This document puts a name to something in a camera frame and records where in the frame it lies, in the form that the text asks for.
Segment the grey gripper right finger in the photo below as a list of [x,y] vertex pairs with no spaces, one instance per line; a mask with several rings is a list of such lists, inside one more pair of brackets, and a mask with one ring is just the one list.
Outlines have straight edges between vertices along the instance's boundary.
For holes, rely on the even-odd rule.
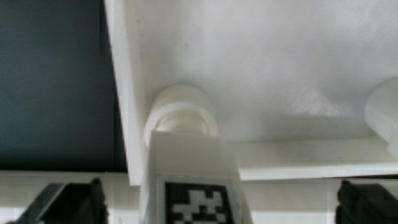
[[341,181],[334,224],[398,224],[398,198],[377,183]]

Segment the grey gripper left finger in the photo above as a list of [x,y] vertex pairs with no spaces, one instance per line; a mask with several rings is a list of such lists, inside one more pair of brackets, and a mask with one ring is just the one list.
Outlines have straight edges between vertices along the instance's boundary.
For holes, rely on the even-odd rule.
[[110,224],[101,180],[50,183],[16,224]]

